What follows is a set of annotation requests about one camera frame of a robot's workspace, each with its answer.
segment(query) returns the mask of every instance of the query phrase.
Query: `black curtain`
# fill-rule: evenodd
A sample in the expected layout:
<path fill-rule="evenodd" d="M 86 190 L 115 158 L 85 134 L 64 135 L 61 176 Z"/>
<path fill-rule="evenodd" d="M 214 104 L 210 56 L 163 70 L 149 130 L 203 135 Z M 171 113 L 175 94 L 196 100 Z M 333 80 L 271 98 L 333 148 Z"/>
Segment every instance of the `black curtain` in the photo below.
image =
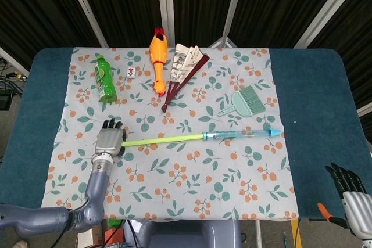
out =
<path fill-rule="evenodd" d="M 0 0 L 0 46 L 30 69 L 42 48 L 98 46 L 77 0 Z"/>
<path fill-rule="evenodd" d="M 326 0 L 239 0 L 228 37 L 239 47 L 293 48 Z"/>
<path fill-rule="evenodd" d="M 88 0 L 111 47 L 145 47 L 162 26 L 159 0 Z"/>
<path fill-rule="evenodd" d="M 335 49 L 344 61 L 357 108 L 372 102 L 372 0 L 345 0 L 310 48 Z M 372 142 L 372 113 L 360 118 Z"/>
<path fill-rule="evenodd" d="M 230 0 L 173 0 L 176 43 L 210 46 L 222 37 Z"/>

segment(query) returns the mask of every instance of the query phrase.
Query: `table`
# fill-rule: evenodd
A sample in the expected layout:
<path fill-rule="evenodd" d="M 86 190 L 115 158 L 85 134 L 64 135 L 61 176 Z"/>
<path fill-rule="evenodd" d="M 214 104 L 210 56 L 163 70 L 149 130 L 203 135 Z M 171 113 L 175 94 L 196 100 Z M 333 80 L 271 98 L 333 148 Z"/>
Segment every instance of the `table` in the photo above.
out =
<path fill-rule="evenodd" d="M 41 204 L 72 51 L 44 49 L 34 59 L 0 169 L 0 180 L 7 182 L 0 191 L 1 202 Z M 329 49 L 270 49 L 270 55 L 299 216 L 321 218 L 317 202 L 343 215 L 324 165 L 334 161 L 358 173 L 367 191 L 372 174 L 342 60 Z"/>

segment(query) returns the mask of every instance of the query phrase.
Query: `gray floor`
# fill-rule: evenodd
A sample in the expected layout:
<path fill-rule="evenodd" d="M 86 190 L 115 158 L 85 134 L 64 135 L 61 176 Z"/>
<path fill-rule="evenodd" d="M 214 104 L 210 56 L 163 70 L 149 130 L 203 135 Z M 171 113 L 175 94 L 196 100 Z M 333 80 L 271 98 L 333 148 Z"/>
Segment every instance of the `gray floor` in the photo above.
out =
<path fill-rule="evenodd" d="M 0 157 L 5 153 L 6 143 L 11 133 L 20 98 L 16 96 L 8 112 L 0 112 Z M 242 221 L 242 232 L 247 234 L 244 248 L 256 247 L 255 223 Z M 287 248 L 293 248 L 292 229 L 290 222 L 261 222 L 263 247 L 284 248 L 283 233 L 287 234 Z M 349 231 L 327 222 L 309 222 L 302 220 L 300 225 L 302 247 L 305 248 L 329 248 L 329 247 L 352 247 L 361 248 L 361 241 L 352 236 Z M 58 237 L 58 234 L 37 236 L 28 239 L 30 248 L 50 247 Z M 12 247 L 20 238 L 14 230 L 6 229 L 0 236 L 0 248 Z M 76 233 L 66 233 L 57 247 L 74 247 Z"/>

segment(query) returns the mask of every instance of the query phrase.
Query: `brush bristles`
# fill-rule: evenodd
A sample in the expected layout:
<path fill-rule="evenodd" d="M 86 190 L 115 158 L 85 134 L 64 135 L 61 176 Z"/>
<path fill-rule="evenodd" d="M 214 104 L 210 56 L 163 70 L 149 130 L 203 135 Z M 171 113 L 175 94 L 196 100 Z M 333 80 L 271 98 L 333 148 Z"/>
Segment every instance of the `brush bristles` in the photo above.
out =
<path fill-rule="evenodd" d="M 265 106 L 261 102 L 260 98 L 258 98 L 257 93 L 255 92 L 253 87 L 249 86 L 243 88 L 239 90 L 239 93 L 242 95 L 245 103 L 253 114 L 258 114 L 265 111 Z"/>

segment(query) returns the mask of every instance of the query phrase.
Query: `small white box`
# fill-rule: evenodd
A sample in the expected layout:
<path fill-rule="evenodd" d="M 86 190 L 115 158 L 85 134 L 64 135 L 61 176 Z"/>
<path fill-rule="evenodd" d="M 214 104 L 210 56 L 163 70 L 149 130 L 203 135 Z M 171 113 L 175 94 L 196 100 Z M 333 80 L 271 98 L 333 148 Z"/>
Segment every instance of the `small white box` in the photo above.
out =
<path fill-rule="evenodd" d="M 127 78 L 135 78 L 135 68 L 133 67 L 128 68 Z"/>
<path fill-rule="evenodd" d="M 78 248 L 96 247 L 103 244 L 101 224 L 77 234 Z"/>

